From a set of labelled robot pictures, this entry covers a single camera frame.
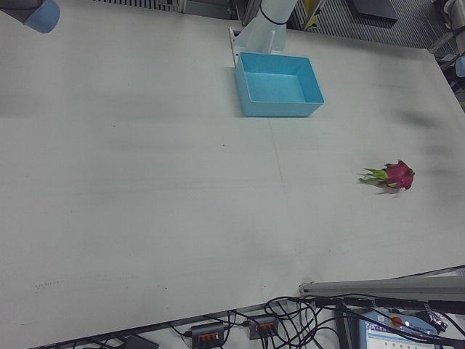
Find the white table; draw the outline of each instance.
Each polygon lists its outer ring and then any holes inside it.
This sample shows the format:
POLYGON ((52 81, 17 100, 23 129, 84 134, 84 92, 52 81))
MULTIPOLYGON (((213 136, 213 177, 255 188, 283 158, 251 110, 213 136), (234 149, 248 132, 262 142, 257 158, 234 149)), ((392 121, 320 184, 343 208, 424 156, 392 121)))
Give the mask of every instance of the white table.
POLYGON ((325 105, 243 117, 231 23, 0 18, 0 338, 24 348, 464 263, 465 115, 424 50, 288 34, 325 105), (357 183, 403 159, 397 194, 357 183))

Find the light blue tray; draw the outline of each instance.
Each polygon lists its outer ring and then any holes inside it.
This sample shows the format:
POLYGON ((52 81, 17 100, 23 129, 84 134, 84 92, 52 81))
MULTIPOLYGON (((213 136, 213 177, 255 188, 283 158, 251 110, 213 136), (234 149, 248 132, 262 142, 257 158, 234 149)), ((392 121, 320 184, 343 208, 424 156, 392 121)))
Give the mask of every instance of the light blue tray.
POLYGON ((306 57, 241 52, 235 81, 247 116, 309 116, 324 103, 306 57))

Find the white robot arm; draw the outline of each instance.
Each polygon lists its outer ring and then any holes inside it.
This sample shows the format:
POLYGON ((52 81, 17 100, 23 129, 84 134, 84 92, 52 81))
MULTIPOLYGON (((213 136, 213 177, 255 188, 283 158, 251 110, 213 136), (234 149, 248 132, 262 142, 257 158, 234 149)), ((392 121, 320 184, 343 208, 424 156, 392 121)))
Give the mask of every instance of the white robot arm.
POLYGON ((60 8, 53 0, 0 0, 0 11, 39 33, 52 31, 60 18, 60 8))

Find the computer screen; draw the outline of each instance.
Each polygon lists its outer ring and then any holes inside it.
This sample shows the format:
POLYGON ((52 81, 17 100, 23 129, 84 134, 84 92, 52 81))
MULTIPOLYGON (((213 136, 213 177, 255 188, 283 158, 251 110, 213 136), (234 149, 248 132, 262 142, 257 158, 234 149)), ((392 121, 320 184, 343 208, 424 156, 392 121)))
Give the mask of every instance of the computer screen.
POLYGON ((366 322, 365 326, 366 349, 434 349, 433 344, 415 343, 377 325, 366 322))

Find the red emergency stop button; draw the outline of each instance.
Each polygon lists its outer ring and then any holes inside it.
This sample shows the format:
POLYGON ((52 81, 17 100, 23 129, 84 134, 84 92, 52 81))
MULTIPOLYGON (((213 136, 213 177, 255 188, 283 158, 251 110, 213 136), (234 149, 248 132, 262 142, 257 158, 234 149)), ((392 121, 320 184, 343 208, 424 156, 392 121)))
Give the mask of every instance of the red emergency stop button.
POLYGON ((391 326, 399 328, 403 325, 402 319, 399 316, 391 316, 391 326))

